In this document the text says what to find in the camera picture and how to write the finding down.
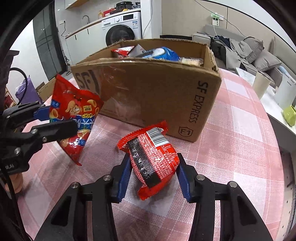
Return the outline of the person's left hand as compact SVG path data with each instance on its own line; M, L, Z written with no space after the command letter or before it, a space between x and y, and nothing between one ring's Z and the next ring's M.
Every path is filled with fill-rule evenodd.
M23 174L18 173L18 174L10 175L10 180L13 185L15 193L19 193L23 187Z

